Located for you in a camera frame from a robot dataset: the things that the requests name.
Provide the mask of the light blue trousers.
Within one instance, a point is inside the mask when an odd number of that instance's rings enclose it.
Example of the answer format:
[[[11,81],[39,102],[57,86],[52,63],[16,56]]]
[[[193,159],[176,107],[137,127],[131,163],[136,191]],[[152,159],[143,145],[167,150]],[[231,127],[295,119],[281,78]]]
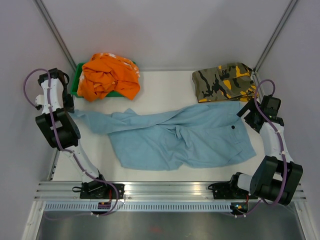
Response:
[[[104,114],[76,110],[71,116],[93,133],[107,135],[124,168],[173,171],[218,168],[256,155],[235,101],[198,103],[179,110],[139,115],[131,109]]]

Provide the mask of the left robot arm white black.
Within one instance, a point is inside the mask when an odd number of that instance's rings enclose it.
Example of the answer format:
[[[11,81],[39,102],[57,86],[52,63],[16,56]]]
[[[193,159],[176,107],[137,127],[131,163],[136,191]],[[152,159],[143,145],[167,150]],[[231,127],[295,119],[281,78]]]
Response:
[[[43,94],[35,98],[35,104],[42,113],[35,122],[49,145],[65,154],[76,167],[82,183],[72,191],[80,193],[81,199],[110,198],[112,190],[86,155],[80,142],[80,130],[70,116],[75,107],[67,89],[69,80],[69,76],[57,68],[39,76],[38,84]]]

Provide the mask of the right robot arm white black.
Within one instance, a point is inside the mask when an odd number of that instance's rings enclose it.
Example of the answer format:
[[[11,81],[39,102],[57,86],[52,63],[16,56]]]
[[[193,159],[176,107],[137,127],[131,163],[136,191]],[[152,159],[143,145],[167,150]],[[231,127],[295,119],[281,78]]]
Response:
[[[284,121],[278,117],[281,100],[264,96],[262,103],[251,99],[238,113],[245,122],[259,133],[265,157],[255,173],[237,172],[228,185],[228,193],[240,198],[245,192],[250,195],[287,206],[300,183],[303,167],[293,162],[284,139]]]

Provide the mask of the camouflage folded trousers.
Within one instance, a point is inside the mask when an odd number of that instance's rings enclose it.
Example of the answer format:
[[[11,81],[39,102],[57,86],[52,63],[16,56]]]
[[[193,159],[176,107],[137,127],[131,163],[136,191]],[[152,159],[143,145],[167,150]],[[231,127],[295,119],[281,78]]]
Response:
[[[192,73],[199,103],[220,101],[248,102],[254,98],[253,70],[241,62],[228,63]]]

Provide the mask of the orange trousers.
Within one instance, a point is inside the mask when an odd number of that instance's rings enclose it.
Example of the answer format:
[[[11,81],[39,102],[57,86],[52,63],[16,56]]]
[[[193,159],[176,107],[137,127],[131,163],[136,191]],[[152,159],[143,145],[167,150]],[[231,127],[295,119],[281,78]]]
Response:
[[[133,100],[139,93],[140,70],[132,60],[113,53],[95,53],[81,67],[77,95],[89,102],[119,93]]]

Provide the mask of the green plastic bin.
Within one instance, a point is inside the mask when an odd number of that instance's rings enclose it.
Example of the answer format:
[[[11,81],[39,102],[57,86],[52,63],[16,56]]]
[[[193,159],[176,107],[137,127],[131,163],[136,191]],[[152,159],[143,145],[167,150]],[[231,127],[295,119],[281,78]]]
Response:
[[[82,96],[78,95],[78,86],[80,82],[80,76],[82,73],[82,67],[84,64],[85,64],[84,62],[81,62],[76,66],[75,75],[74,75],[71,89],[70,89],[70,94],[75,96],[76,98],[83,98]],[[107,98],[123,98],[124,96],[116,91],[112,91],[106,97]]]

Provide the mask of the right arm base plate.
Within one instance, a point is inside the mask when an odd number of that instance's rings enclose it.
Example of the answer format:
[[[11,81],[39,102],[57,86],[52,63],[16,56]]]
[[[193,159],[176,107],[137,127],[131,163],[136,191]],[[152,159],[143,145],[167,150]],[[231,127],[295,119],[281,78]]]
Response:
[[[213,183],[208,186],[215,200],[256,200],[256,196],[249,195],[247,190],[232,186],[228,182]]]

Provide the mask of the left aluminium frame post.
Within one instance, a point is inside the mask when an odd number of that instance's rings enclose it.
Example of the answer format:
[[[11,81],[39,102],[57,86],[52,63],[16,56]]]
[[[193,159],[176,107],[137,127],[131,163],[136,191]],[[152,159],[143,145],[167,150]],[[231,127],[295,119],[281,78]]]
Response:
[[[77,68],[75,60],[73,59],[73,57],[72,57],[65,41],[63,40],[62,35],[60,34],[60,31],[58,30],[53,18],[51,17],[51,14],[50,14],[49,10],[47,9],[45,3],[42,0],[33,0],[33,3],[35,4],[35,6],[38,9],[39,13],[41,14],[42,18],[44,19],[49,31],[53,35],[55,41],[57,42],[64,57],[66,58],[67,62],[69,63],[71,69],[75,73],[76,68]]]

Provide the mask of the aluminium frame post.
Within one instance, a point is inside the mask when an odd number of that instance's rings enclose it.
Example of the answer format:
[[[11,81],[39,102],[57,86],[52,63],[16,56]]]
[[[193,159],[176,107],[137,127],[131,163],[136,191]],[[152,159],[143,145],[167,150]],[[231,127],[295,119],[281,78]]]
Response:
[[[63,40],[62,35],[60,34],[60,31],[58,30],[53,18],[51,17],[51,14],[50,14],[49,10],[47,9],[45,3],[42,0],[33,0],[33,3],[35,4],[35,6],[38,9],[39,13],[41,14],[42,18],[44,19],[49,31],[53,35],[55,41],[57,42],[64,57],[66,58],[67,62],[69,63],[71,69],[75,73],[76,68],[77,68],[75,60],[73,59],[73,57],[72,57],[65,41]]]
[[[292,13],[294,12],[299,0],[290,0],[287,7],[285,8],[280,20],[278,21],[275,29],[273,30],[262,54],[260,55],[255,67],[254,72],[258,73],[260,68],[262,67],[263,63],[265,62],[267,56],[269,55],[270,51],[272,50],[274,44],[276,43],[277,39],[279,38],[280,34],[282,33],[283,29],[285,28],[286,23],[288,22],[289,18],[291,17]]]

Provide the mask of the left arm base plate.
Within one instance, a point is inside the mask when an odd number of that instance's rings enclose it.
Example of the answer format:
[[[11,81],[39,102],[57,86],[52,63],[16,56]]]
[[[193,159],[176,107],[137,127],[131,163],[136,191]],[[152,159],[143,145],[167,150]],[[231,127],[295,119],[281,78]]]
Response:
[[[118,192],[118,197],[116,195],[115,189],[110,185],[104,185],[103,183],[99,182],[91,182],[90,184],[81,184],[81,187],[74,186],[72,191],[74,193],[80,193],[80,199],[108,199],[108,200],[115,200],[115,199],[123,199],[124,192],[125,192],[125,185],[122,183],[113,183],[114,187]]]

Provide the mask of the aluminium front rail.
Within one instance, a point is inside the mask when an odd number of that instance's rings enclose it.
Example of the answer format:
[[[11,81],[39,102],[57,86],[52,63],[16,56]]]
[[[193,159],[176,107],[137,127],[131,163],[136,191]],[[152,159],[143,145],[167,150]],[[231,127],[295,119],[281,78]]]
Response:
[[[125,201],[133,202],[208,202],[213,193],[207,181],[124,181],[120,193]],[[41,181],[34,194],[35,201],[77,201],[80,194],[72,191],[80,181]]]

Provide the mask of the right aluminium frame post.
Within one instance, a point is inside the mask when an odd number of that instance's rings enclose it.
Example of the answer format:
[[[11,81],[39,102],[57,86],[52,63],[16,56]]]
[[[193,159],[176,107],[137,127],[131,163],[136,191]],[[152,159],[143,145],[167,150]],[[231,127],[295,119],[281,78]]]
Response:
[[[280,20],[278,21],[275,29],[273,30],[262,54],[260,55],[255,67],[254,72],[258,73],[260,68],[262,67],[263,63],[265,62],[267,56],[269,55],[270,51],[272,50],[274,44],[276,43],[277,39],[279,38],[280,34],[282,33],[283,29],[285,28],[286,23],[288,22],[289,18],[291,17],[292,13],[294,12],[299,0],[290,0],[287,7],[285,8]]]

